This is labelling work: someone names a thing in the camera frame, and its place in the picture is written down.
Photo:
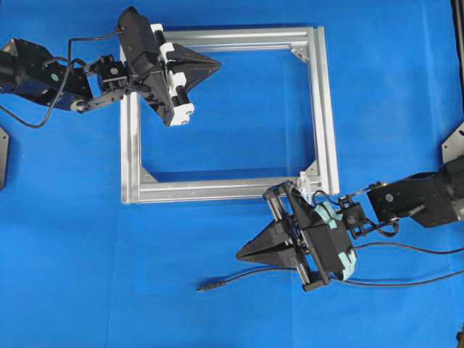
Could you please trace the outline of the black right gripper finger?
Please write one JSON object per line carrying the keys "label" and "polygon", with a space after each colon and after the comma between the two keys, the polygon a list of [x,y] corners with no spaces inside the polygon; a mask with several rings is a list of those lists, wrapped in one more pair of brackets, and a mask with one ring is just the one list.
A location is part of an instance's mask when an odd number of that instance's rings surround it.
{"label": "black right gripper finger", "polygon": [[287,221],[269,223],[256,237],[247,242],[236,256],[257,256],[285,249],[289,239],[290,225]]}
{"label": "black right gripper finger", "polygon": [[254,253],[237,252],[236,259],[278,268],[295,268],[297,266],[296,253],[293,248],[267,249]]}

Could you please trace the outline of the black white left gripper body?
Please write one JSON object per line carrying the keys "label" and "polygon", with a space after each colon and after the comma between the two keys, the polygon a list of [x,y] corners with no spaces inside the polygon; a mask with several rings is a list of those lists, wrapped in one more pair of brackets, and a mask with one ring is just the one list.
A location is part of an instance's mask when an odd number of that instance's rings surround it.
{"label": "black white left gripper body", "polygon": [[173,43],[167,42],[164,29],[157,24],[152,30],[148,19],[135,7],[128,7],[118,18],[120,45],[133,82],[145,102],[161,117],[167,127],[189,123],[195,107],[190,102],[183,71],[173,72],[169,64],[174,60]]}

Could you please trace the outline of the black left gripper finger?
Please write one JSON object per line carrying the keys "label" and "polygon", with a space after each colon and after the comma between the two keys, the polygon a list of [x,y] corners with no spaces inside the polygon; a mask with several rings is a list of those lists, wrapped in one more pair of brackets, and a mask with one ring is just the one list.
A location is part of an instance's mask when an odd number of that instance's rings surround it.
{"label": "black left gripper finger", "polygon": [[189,92],[203,80],[207,79],[220,69],[220,65],[206,67],[201,65],[187,65],[175,68],[176,73],[183,73],[186,77],[185,91]]}
{"label": "black left gripper finger", "polygon": [[206,68],[221,68],[221,63],[196,51],[193,51],[179,43],[174,43],[174,62],[179,65],[200,64]]}

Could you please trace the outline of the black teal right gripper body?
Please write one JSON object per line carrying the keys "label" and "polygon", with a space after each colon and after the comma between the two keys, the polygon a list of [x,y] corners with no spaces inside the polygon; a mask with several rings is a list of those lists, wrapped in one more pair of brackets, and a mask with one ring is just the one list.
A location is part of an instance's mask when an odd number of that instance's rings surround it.
{"label": "black teal right gripper body", "polygon": [[309,204],[289,181],[269,188],[263,198],[274,221],[290,225],[287,248],[295,250],[294,269],[304,291],[329,285],[331,276],[345,281],[353,275],[357,254],[341,215],[330,204]]}

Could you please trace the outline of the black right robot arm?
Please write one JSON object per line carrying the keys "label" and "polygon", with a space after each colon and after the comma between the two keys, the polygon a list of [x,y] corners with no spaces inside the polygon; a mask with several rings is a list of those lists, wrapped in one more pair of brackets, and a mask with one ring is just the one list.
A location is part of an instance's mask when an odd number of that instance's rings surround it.
{"label": "black right robot arm", "polygon": [[270,187],[263,198],[273,220],[236,253],[236,259],[295,269],[302,288],[326,286],[332,278],[347,281],[355,271],[352,240],[371,231],[392,238],[399,221],[411,218],[425,228],[463,219],[463,158],[436,172],[411,175],[365,188],[377,223],[366,218],[351,194],[333,203],[308,202],[291,181]]}

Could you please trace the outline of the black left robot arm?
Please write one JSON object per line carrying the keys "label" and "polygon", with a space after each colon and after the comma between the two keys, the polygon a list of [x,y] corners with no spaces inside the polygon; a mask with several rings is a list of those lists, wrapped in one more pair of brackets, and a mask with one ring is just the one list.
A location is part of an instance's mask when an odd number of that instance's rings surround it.
{"label": "black left robot arm", "polygon": [[166,40],[163,26],[150,25],[135,7],[119,17],[117,36],[125,61],[104,55],[88,64],[52,56],[43,46],[13,38],[1,48],[1,92],[48,108],[79,113],[141,96],[167,127],[185,125],[195,107],[188,93],[221,63]]}

